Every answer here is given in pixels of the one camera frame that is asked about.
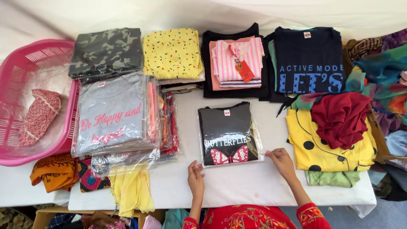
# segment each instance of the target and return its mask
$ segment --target yellow scarf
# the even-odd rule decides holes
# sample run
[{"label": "yellow scarf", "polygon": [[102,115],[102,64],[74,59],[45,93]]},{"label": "yellow scarf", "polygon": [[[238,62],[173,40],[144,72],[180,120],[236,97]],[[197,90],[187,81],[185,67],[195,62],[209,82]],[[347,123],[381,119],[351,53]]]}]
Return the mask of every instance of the yellow scarf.
[{"label": "yellow scarf", "polygon": [[110,193],[120,207],[119,216],[133,217],[134,209],[143,213],[155,210],[150,195],[150,175],[145,168],[145,165],[137,166],[135,169],[131,168],[133,170],[109,176]]}]

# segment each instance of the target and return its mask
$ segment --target orange hang tag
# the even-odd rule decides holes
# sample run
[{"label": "orange hang tag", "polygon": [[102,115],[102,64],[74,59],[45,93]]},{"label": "orange hang tag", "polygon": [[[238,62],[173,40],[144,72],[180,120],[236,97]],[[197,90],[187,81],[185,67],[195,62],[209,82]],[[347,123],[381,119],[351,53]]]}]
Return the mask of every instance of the orange hang tag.
[{"label": "orange hang tag", "polygon": [[235,66],[235,68],[236,68],[237,72],[240,74],[240,76],[242,77],[242,79],[245,81],[245,83],[247,83],[250,80],[254,79],[254,74],[250,70],[250,67],[247,65],[245,60],[238,63]]}]

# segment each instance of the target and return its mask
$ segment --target black shirt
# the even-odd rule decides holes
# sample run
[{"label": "black shirt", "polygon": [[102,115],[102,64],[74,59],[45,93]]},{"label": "black shirt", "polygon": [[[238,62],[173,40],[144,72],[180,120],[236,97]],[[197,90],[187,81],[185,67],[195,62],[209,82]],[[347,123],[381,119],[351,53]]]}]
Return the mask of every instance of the black shirt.
[{"label": "black shirt", "polygon": [[333,28],[276,28],[277,91],[339,92],[345,86],[341,35]]},{"label": "black shirt", "polygon": [[261,69],[261,87],[260,88],[245,88],[238,90],[218,90],[214,91],[212,89],[212,78],[210,72],[210,50],[209,42],[217,40],[237,40],[245,37],[260,37],[263,42],[263,36],[258,33],[258,24],[254,23],[246,31],[235,33],[235,34],[221,34],[212,31],[206,31],[202,34],[202,46],[201,46],[201,57],[203,66],[205,67],[205,82],[203,86],[203,97],[204,98],[260,98],[267,97],[269,91],[268,78],[267,78],[267,65],[266,59],[269,56],[269,50],[263,42],[264,54],[262,58],[263,68]]},{"label": "black shirt", "polygon": [[198,115],[204,165],[258,159],[249,102],[227,108],[198,109]]}]

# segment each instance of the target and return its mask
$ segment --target white tablecloth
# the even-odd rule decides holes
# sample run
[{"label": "white tablecloth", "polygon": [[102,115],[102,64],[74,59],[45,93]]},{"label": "white tablecloth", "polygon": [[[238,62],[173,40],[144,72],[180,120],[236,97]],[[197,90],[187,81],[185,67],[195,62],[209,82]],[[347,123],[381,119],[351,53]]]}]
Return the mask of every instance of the white tablecloth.
[{"label": "white tablecloth", "polygon": [[[258,124],[263,151],[286,148],[291,158],[293,146],[286,142],[288,136],[286,111],[276,118],[281,104],[259,102],[256,99],[203,99],[202,91],[177,95],[179,141],[182,154],[176,163],[166,163],[150,171],[150,193],[156,209],[190,208],[192,194],[188,187],[188,165],[201,159],[197,109],[206,106],[230,106],[240,101],[252,102],[252,115]],[[221,207],[236,204],[266,206],[297,206],[285,180],[280,176],[271,159],[262,163],[245,163],[205,168],[205,194],[202,207]],[[360,217],[369,214],[376,206],[376,198],[367,172],[353,188],[308,186],[303,170],[296,170],[297,177],[319,206],[351,205]],[[114,209],[113,197],[108,189],[81,193],[77,183],[70,195],[69,210]]]},{"label": "white tablecloth", "polygon": [[17,167],[0,165],[1,188],[0,207],[17,207],[37,204],[54,203],[65,205],[69,201],[70,193],[58,190],[47,193],[43,182],[31,185],[30,175],[35,161]]}]

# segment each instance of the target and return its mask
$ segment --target white fabric backdrop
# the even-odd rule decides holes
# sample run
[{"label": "white fabric backdrop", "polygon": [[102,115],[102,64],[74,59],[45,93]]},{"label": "white fabric backdrop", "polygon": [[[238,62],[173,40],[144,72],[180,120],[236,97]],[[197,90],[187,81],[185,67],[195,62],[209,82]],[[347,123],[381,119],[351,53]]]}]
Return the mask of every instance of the white fabric backdrop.
[{"label": "white fabric backdrop", "polygon": [[333,26],[361,39],[404,29],[406,13],[405,0],[0,0],[0,59],[36,40],[121,27],[234,33],[257,22],[262,35]]}]

